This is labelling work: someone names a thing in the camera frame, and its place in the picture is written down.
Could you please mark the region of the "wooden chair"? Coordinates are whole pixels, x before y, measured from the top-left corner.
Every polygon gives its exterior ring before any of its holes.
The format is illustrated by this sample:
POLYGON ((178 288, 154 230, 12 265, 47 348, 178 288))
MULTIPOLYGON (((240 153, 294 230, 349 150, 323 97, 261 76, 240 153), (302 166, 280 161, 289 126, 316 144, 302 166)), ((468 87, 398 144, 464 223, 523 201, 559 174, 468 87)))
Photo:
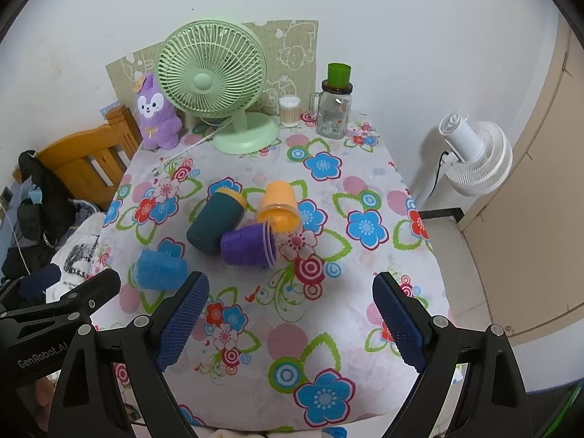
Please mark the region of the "wooden chair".
POLYGON ((42 179, 61 195, 106 210, 142 140, 130 109, 121 105, 107 112, 100 127, 60 138, 32 158, 49 172, 42 179))

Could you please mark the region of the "purple plush rabbit toy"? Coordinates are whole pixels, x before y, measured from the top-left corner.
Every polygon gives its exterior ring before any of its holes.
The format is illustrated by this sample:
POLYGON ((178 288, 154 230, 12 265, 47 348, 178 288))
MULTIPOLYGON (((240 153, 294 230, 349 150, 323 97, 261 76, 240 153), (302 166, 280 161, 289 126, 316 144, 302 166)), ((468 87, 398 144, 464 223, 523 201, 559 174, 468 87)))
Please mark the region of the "purple plush rabbit toy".
POLYGON ((143 74, 135 86, 139 132, 143 149, 171 150, 179 142, 182 121, 176 108, 164 97, 152 72, 143 74))

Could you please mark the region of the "cotton swab container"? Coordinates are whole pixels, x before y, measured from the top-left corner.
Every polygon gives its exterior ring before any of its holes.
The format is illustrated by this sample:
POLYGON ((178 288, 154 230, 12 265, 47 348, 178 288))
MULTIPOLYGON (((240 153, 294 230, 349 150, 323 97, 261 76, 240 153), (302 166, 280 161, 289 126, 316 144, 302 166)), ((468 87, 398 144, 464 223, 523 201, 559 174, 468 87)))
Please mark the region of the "cotton swab container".
POLYGON ((288 95, 279 98, 279 121, 284 128, 294 128, 300 123, 301 100, 298 96, 288 95))

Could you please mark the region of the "green cup on jar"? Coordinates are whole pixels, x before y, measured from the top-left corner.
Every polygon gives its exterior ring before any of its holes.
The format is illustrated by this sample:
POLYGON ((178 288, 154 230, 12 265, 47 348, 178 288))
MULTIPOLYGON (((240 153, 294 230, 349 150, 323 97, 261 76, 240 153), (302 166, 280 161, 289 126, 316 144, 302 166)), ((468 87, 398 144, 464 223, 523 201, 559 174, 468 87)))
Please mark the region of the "green cup on jar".
POLYGON ((341 62, 328 64, 328 86, 335 89, 346 89, 350 84, 351 66, 341 62))

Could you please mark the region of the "dark teal cup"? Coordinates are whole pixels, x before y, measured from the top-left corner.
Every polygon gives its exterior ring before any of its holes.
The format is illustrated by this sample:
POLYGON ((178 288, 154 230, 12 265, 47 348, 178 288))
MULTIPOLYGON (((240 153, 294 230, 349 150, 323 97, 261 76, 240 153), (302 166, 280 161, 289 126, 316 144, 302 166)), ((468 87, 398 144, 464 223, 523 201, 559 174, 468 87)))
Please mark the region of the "dark teal cup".
POLYGON ((225 233, 235 230, 247 207, 246 199, 229 188, 218 188, 187 230, 187 240, 206 255, 218 255, 225 233))

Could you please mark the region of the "black jacket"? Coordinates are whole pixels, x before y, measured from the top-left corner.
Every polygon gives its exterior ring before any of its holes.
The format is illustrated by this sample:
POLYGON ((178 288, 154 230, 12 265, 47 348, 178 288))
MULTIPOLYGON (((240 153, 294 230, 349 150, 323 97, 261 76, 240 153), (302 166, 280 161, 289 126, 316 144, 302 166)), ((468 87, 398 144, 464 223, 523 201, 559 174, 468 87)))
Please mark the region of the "black jacket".
POLYGON ((58 243, 73 225, 72 194, 32 150, 18 157, 23 183, 8 220, 9 245, 1 248, 1 279, 16 280, 50 263, 58 243))

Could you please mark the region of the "beige cartoon cardboard panel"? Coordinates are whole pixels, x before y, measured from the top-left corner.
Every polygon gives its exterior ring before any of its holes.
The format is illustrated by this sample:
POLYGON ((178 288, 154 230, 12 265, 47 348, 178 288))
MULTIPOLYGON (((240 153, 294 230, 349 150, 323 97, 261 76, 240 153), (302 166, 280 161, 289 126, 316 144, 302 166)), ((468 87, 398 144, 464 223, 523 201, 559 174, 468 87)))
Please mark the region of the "beige cartoon cardboard panel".
MULTIPOLYGON (((279 99, 285 96, 299 97, 302 106, 306 107, 310 94, 315 91, 319 23, 280 20, 260 26, 247 23, 246 26, 260 39, 268 65, 267 80, 253 110, 274 115, 279 99)), ((143 74, 155 70, 160 47, 160 43, 155 43, 106 65, 118 101, 134 116, 138 114, 134 92, 136 82, 143 74)))

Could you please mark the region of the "green desk fan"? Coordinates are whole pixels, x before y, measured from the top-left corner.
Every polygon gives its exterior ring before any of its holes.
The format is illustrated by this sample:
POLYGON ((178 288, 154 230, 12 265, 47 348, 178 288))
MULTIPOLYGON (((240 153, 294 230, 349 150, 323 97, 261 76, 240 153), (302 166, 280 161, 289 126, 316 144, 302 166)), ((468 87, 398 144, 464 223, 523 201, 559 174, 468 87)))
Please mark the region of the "green desk fan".
POLYGON ((161 45, 156 77, 163 95, 185 114, 218 121, 214 147, 230 155, 259 151, 279 135, 270 115, 250 110, 267 81, 260 39, 245 26, 197 20, 161 45))

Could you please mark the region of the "purple plastic cup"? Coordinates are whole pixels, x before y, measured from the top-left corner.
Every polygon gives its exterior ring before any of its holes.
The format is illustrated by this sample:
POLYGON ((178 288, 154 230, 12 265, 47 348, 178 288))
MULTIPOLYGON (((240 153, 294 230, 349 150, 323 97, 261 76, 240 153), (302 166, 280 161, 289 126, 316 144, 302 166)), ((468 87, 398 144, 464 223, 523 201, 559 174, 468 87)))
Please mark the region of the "purple plastic cup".
POLYGON ((273 268, 275 236, 269 223, 253 223, 221 238, 221 256, 228 265, 273 268))

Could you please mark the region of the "white printed t-shirt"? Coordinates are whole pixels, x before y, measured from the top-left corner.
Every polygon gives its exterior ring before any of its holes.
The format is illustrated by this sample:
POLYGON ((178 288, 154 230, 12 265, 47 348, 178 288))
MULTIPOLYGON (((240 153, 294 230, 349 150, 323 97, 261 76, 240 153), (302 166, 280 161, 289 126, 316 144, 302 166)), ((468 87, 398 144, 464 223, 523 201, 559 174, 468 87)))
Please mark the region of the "white printed t-shirt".
POLYGON ((89 278, 104 219, 103 212, 89 216, 53 256, 51 263, 59 267, 60 278, 46 290, 48 303, 58 301, 89 278))

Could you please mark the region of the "orange plastic cup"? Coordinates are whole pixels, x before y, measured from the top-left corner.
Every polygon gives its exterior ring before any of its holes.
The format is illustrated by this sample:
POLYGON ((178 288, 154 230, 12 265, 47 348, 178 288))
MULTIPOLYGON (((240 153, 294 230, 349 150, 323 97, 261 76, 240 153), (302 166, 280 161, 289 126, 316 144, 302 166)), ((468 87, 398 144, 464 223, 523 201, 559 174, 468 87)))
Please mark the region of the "orange plastic cup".
POLYGON ((256 213, 258 223, 269 223, 275 233, 290 233, 301 224, 295 192, 284 181, 273 181, 265 189, 256 213))

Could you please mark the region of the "glass mason jar mug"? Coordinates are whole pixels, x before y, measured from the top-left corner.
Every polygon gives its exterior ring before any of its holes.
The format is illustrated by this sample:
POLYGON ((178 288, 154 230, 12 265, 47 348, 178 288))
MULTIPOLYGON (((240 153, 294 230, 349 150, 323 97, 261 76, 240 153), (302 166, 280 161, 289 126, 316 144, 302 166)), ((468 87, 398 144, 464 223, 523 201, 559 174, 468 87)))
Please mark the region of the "glass mason jar mug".
POLYGON ((313 92, 309 112, 316 118, 316 132, 325 138, 342 139, 349 125, 352 84, 335 88, 328 79, 322 81, 321 92, 313 92))

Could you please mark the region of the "white circulator fan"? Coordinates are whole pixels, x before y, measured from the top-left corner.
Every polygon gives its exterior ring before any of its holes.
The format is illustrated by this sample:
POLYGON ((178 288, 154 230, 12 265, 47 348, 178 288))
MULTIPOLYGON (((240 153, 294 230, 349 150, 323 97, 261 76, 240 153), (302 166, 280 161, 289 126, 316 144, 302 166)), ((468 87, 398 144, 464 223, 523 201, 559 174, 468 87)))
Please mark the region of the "white circulator fan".
POLYGON ((513 146, 500 126, 453 113, 438 124, 438 133, 447 149, 439 156, 434 174, 412 191, 418 208, 431 198, 442 178, 465 198, 488 195, 506 181, 513 166, 513 146))

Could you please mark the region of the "floral tablecloth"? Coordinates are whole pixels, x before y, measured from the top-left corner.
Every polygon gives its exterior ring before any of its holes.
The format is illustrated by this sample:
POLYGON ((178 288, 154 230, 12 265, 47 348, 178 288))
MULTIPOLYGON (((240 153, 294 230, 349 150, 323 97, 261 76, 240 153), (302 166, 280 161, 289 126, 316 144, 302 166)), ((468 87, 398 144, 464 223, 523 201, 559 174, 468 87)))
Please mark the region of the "floral tablecloth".
POLYGON ((342 139, 304 117, 272 145, 219 152, 195 128, 174 151, 136 152, 105 216, 92 268, 115 269, 120 294, 93 315, 100 329, 152 314, 160 291, 129 283, 142 250, 183 258, 210 283, 179 360, 164 374, 187 420, 241 431, 310 430, 400 408, 417 378, 377 311, 372 282, 391 274, 408 297, 447 314, 441 271, 420 213, 380 132, 357 116, 342 139), (276 243, 273 268, 231 266, 198 251, 187 230, 218 188, 247 202, 292 185, 302 223, 276 243))

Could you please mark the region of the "blue plastic cup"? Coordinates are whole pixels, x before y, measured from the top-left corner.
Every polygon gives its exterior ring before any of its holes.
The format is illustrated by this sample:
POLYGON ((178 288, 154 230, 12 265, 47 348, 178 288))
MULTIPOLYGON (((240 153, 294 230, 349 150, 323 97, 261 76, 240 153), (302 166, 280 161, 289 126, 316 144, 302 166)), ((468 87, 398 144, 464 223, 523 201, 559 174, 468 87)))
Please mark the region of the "blue plastic cup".
POLYGON ((142 250, 129 268, 129 283, 143 290, 175 291, 188 276, 187 262, 164 252, 142 250))

